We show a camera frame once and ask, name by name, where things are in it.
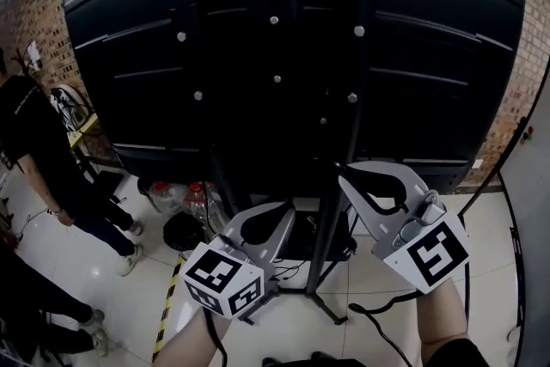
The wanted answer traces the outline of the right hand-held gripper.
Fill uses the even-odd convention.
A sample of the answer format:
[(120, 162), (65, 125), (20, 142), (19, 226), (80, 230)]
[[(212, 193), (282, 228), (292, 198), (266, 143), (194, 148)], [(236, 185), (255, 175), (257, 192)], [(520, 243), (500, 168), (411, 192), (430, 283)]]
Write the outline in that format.
[(375, 257), (418, 291), (433, 291), (468, 263), (461, 220), (408, 166), (349, 163), (339, 166), (339, 185), (377, 240)]

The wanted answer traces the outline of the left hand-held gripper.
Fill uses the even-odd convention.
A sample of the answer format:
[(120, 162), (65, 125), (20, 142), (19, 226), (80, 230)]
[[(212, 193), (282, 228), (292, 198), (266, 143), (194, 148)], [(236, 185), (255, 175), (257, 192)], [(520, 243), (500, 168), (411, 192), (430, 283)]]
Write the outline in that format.
[(182, 267), (182, 278), (199, 305), (227, 319), (241, 317), (272, 288), (274, 261), (286, 246), (296, 209), (271, 202), (237, 213), (222, 235), (201, 242)]

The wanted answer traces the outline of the person's left forearm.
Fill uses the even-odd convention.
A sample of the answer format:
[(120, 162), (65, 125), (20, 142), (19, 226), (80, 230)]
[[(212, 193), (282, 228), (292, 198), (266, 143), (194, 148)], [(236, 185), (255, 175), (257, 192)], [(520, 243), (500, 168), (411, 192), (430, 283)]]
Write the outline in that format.
[(160, 350), (152, 367), (209, 367), (216, 352), (201, 308)]

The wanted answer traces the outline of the person's right forearm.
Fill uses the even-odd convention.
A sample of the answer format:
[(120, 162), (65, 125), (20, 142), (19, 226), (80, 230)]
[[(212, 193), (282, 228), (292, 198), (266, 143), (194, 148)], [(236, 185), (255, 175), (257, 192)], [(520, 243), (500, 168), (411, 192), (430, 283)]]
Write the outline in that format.
[(426, 367), (439, 348), (452, 340), (468, 338), (468, 323), (452, 278), (420, 297), (416, 305), (421, 359)]

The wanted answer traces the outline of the clear red-capped water bottle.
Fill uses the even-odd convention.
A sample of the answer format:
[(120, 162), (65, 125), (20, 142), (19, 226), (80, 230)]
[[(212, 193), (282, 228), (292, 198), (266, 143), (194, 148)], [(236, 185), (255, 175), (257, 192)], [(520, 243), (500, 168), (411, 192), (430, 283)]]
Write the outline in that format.
[(164, 214), (177, 214), (184, 210), (187, 186), (168, 182), (154, 182), (149, 190), (154, 205)]
[(222, 232), (229, 222), (221, 196), (210, 182), (191, 183), (185, 201), (191, 215), (213, 233)]

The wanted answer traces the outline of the black metal television stand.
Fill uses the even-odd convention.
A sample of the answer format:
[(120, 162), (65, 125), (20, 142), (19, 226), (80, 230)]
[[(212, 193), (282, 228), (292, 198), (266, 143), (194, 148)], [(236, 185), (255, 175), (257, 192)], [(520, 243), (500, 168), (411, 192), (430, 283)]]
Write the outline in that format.
[(316, 294), (339, 221), (336, 166), (384, 150), (366, 101), (399, 0), (184, 0), (185, 84), (194, 148), (232, 212), (252, 193), (321, 200), (308, 283)]

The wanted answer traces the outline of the yellow black hazard tape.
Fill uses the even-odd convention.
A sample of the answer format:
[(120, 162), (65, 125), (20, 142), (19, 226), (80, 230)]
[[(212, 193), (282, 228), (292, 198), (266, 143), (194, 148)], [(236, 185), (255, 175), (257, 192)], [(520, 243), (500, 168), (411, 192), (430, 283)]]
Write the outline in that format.
[(167, 295), (166, 295), (166, 298), (165, 298), (164, 308), (162, 310), (162, 316), (161, 316), (159, 329), (158, 329), (157, 336), (156, 336), (156, 342), (155, 342), (154, 350), (153, 350), (152, 356), (151, 356), (151, 363), (155, 362), (159, 352), (162, 349), (163, 339), (164, 339), (164, 334), (165, 334), (165, 329), (166, 329), (166, 321), (168, 319), (172, 298), (174, 296), (174, 292), (175, 292), (176, 286), (178, 284), (178, 276), (179, 276), (182, 264), (184, 263), (184, 260), (185, 259), (184, 259), (183, 255), (178, 254), (177, 260), (175, 262), (174, 270), (173, 270), (173, 273), (172, 273), (172, 277), (171, 277), (171, 280), (170, 280), (170, 284), (168, 286), (168, 291), (167, 291)]

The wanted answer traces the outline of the whiteboard on black stand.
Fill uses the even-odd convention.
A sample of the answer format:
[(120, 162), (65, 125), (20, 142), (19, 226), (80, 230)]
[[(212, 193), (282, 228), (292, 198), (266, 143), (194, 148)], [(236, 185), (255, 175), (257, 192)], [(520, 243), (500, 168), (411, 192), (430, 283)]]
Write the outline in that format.
[(493, 177), (510, 213), (516, 267), (516, 324), (505, 334), (506, 367), (550, 367), (550, 58), (528, 115), (460, 219)]

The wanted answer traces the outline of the person's black shirt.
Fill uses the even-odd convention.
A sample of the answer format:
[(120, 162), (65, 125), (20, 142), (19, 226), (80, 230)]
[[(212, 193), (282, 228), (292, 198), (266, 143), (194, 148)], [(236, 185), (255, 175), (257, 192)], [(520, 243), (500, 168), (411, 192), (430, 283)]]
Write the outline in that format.
[(490, 367), (470, 339), (453, 339), (439, 347), (425, 367)]

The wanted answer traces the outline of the light wooden standing desk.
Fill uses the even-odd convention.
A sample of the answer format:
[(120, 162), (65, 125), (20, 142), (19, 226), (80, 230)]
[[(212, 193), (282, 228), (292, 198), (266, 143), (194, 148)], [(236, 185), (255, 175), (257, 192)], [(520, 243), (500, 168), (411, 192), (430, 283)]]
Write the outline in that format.
[(109, 196), (109, 198), (117, 205), (125, 199), (119, 199), (115, 194), (124, 176), (120, 173), (112, 171), (96, 171), (91, 161), (84, 155), (80, 145), (86, 141), (86, 137), (91, 137), (92, 130), (99, 124), (98, 117), (95, 113), (89, 116), (89, 119), (76, 131), (68, 133), (70, 149), (75, 154), (80, 162), (81, 169), (87, 172), (91, 177), (92, 184), (97, 190)]

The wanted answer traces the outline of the large black television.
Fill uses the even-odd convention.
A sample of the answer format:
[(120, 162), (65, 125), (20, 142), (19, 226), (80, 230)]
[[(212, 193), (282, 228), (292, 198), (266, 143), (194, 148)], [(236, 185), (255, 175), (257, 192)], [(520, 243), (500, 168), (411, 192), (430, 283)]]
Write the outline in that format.
[(330, 162), (456, 186), (495, 118), (526, 0), (64, 0), (124, 167), (316, 193)]

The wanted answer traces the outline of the white rounded device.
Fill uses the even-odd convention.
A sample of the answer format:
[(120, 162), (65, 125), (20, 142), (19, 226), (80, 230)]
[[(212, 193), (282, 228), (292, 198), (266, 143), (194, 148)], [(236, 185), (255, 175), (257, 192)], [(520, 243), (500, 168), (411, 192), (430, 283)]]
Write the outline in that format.
[(78, 131), (90, 116), (90, 107), (81, 94), (67, 84), (51, 89), (50, 102), (68, 132)]

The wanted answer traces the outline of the black coat rack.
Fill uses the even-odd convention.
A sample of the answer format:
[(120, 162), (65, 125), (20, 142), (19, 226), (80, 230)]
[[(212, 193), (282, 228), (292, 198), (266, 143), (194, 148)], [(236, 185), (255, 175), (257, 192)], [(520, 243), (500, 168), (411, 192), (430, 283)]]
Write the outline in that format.
[(21, 51), (16, 48), (15, 54), (11, 57), (21, 68), (21, 73), (24, 76), (36, 76), (40, 72), (40, 68), (36, 68), (29, 60), (27, 60)]

